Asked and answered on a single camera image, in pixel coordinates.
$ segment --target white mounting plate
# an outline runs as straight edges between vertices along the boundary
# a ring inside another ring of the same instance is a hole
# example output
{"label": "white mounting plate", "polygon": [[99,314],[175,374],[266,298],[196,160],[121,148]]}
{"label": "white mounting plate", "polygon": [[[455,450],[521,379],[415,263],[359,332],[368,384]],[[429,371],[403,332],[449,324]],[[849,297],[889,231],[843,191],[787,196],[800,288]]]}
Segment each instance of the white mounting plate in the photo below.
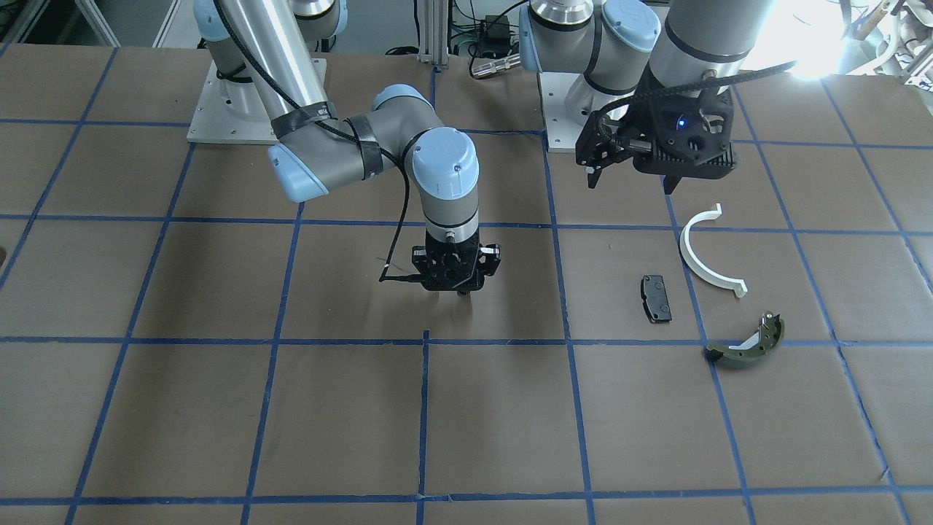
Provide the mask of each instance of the white mounting plate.
{"label": "white mounting plate", "polygon": [[[324,81],[324,75],[327,72],[327,61],[324,59],[313,59],[314,69],[317,76]],[[197,142],[201,144],[265,144],[271,145],[279,140],[275,138],[272,127],[269,125],[269,117],[262,109],[262,101],[259,100],[259,93],[256,89],[249,90],[249,97],[255,97],[251,101],[251,107],[258,107],[262,110],[262,118],[255,121],[248,121],[234,115],[227,109],[227,103],[220,90],[221,80],[217,79],[217,67],[211,63],[207,71],[207,79],[204,81],[204,88],[201,91],[201,98],[198,99],[198,106],[194,109],[194,116],[191,117],[191,126],[188,128],[188,142]]]}
{"label": "white mounting plate", "polygon": [[583,126],[574,122],[568,115],[564,100],[570,86],[579,77],[579,73],[541,73],[538,85],[541,87],[541,108],[544,111],[544,123],[548,128],[548,151],[554,153],[573,153],[577,150],[577,138]]}

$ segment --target green curved metal part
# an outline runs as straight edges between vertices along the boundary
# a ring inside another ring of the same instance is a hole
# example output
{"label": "green curved metal part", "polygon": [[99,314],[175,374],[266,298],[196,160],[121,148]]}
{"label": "green curved metal part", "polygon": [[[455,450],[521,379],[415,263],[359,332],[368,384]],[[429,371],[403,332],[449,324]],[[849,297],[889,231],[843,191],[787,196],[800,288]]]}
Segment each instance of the green curved metal part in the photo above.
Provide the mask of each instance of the green curved metal part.
{"label": "green curved metal part", "polygon": [[759,329],[744,343],[726,346],[710,341],[703,349],[703,356],[710,362],[729,368],[746,368],[765,359],[781,345],[785,326],[780,314],[765,312],[761,316]]}

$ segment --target white curved object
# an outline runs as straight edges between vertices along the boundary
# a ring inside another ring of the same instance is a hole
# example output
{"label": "white curved object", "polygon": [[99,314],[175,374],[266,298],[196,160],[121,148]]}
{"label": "white curved object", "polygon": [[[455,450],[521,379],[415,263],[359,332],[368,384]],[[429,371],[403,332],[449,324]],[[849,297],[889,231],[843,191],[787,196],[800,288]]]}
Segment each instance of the white curved object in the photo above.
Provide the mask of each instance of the white curved object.
{"label": "white curved object", "polygon": [[709,266],[703,264],[703,262],[697,258],[697,254],[693,251],[693,247],[690,245],[690,228],[692,228],[694,224],[703,220],[716,220],[721,215],[722,205],[720,203],[716,203],[715,208],[693,216],[693,219],[690,219],[687,225],[684,226],[683,233],[680,234],[680,255],[684,258],[687,266],[690,267],[690,270],[693,270],[693,273],[696,274],[697,277],[713,286],[718,286],[720,288],[734,291],[736,297],[745,297],[745,294],[748,293],[748,287],[745,285],[744,279],[726,277],[714,272],[713,270],[710,270]]}

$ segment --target blue joint cap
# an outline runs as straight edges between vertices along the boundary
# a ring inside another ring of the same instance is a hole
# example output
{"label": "blue joint cap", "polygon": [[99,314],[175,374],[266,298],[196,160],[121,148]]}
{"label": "blue joint cap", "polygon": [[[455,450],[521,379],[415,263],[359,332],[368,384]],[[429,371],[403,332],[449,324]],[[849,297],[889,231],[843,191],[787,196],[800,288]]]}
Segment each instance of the blue joint cap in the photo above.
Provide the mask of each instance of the blue joint cap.
{"label": "blue joint cap", "polygon": [[282,184],[282,189],[285,190],[289,201],[303,203],[330,193],[314,172],[308,169],[308,166],[288,147],[276,144],[269,148],[267,154],[272,163],[272,169],[279,177],[279,183]]}
{"label": "blue joint cap", "polygon": [[331,36],[336,36],[340,33],[343,33],[343,30],[347,27],[347,19],[350,17],[350,13],[347,11],[346,0],[337,0],[336,8],[341,12],[337,15],[337,29],[334,29],[334,33]]}
{"label": "blue joint cap", "polygon": [[376,95],[376,98],[372,100],[372,110],[375,111],[379,109],[379,106],[385,104],[389,99],[396,98],[399,96],[413,96],[414,98],[420,98],[425,101],[425,104],[431,106],[431,103],[424,98],[418,90],[414,89],[408,84],[392,84],[391,86],[385,88],[383,92]]}
{"label": "blue joint cap", "polygon": [[619,40],[643,53],[650,53],[661,35],[661,19],[639,0],[606,0],[603,19]]}
{"label": "blue joint cap", "polygon": [[528,6],[522,6],[519,11],[519,55],[522,57],[522,67],[535,73],[543,73],[541,61],[537,59],[535,48],[535,34],[531,31],[531,17]]}
{"label": "blue joint cap", "polygon": [[194,20],[198,23],[198,31],[208,42],[220,42],[230,38],[230,33],[220,21],[214,0],[195,0]]}
{"label": "blue joint cap", "polygon": [[480,160],[469,135],[453,128],[434,128],[414,143],[411,171],[427,194],[455,201],[476,188]]}

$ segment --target machinery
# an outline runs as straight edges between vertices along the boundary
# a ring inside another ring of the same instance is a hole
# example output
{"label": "machinery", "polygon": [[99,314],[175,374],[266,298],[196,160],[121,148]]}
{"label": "machinery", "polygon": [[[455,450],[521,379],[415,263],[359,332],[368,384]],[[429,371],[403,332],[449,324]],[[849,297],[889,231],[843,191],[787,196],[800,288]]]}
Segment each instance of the machinery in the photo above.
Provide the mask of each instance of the machinery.
{"label": "machinery", "polygon": [[[387,277],[397,231],[380,280],[479,290],[499,265],[500,247],[480,242],[480,159],[469,136],[444,126],[411,86],[385,88],[370,113],[343,121],[327,99],[308,42],[342,29],[345,2],[198,0],[195,13],[217,81],[229,84],[227,92],[258,94],[278,140],[269,149],[272,169],[290,200],[397,166],[421,198],[425,245],[412,249],[418,274]],[[531,0],[510,9],[522,8],[526,69],[580,73],[566,104],[583,125],[577,161],[590,187],[604,168],[634,158],[638,170],[665,175],[672,192],[682,177],[721,178],[735,167],[728,85],[738,78],[728,77],[774,2],[679,0],[663,26],[638,0]],[[501,60],[515,65],[518,57]],[[497,64],[488,68],[495,73]],[[237,87],[244,84],[255,88]]]}

